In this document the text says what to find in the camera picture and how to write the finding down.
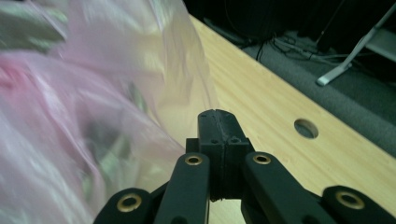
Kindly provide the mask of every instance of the wooden table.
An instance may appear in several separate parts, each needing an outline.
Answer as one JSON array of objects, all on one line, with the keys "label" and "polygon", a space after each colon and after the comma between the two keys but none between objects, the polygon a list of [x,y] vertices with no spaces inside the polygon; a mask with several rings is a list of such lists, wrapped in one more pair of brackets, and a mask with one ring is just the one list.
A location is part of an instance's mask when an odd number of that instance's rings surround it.
[{"label": "wooden table", "polygon": [[[256,150],[276,156],[318,195],[330,186],[347,186],[396,216],[394,158],[205,25],[194,18],[192,22],[204,46],[220,108],[236,115]],[[297,133],[297,119],[314,123],[318,137]],[[209,223],[243,223],[239,204],[210,204]]]}]

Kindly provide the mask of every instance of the table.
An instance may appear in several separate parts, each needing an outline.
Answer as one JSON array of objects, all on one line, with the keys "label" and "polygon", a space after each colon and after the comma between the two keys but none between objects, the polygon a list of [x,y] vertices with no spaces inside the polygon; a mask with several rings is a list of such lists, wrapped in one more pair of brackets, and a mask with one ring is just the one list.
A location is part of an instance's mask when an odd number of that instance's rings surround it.
[{"label": "table", "polygon": [[[236,115],[256,150],[276,156],[318,195],[330,186],[347,186],[396,216],[394,158],[204,24],[191,20],[201,37],[220,109]],[[297,119],[315,124],[318,137],[297,133]],[[243,223],[239,204],[210,204],[209,223]]]}]

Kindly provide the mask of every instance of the light wood tabletop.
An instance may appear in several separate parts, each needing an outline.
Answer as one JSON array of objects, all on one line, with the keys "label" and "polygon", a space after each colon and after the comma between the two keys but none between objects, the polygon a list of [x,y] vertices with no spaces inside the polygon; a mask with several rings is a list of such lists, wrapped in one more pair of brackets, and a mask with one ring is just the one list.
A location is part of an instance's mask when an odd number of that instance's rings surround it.
[{"label": "light wood tabletop", "polygon": [[[236,115],[258,151],[276,156],[308,190],[322,195],[330,186],[356,189],[396,217],[396,160],[251,59],[198,20],[220,109]],[[306,119],[318,137],[294,128]],[[243,223],[240,202],[210,204],[209,223]]]}]

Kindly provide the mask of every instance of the plastic bag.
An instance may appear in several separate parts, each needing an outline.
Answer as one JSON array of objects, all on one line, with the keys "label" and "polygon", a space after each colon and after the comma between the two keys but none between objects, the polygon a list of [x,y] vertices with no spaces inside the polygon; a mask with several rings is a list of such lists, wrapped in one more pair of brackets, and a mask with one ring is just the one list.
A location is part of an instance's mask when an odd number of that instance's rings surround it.
[{"label": "plastic bag", "polygon": [[104,78],[70,63],[1,54],[0,93],[6,223],[92,222],[120,189],[166,182],[183,153]]}]

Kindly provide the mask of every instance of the carpeted floor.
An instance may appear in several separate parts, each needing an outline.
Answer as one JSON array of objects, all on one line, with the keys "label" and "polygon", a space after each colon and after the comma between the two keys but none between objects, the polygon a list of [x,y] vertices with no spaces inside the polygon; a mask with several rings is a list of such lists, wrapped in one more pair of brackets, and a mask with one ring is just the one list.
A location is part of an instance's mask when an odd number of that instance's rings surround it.
[{"label": "carpeted floor", "polygon": [[[293,43],[312,48],[315,43],[293,33]],[[329,85],[320,87],[318,77],[334,68],[326,62],[309,60],[299,53],[286,53],[287,48],[274,42],[243,49],[275,74],[289,82],[307,97],[327,109],[358,133],[396,157],[396,88],[359,66],[353,66]]]}]

